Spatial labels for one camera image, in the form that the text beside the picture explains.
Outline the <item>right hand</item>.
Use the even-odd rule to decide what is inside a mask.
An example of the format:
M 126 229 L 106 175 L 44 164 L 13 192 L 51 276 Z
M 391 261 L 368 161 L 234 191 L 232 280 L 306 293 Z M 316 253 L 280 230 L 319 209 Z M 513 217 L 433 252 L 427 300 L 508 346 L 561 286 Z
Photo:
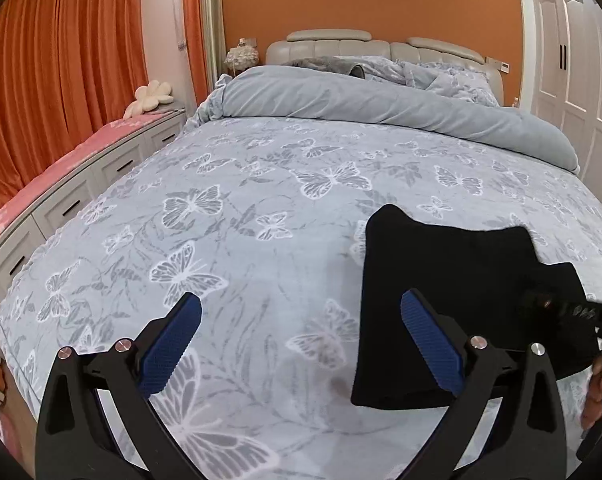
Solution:
M 581 426 L 589 430 L 602 416 L 602 356 L 593 362 L 593 375 L 590 378 L 587 396 L 581 414 Z

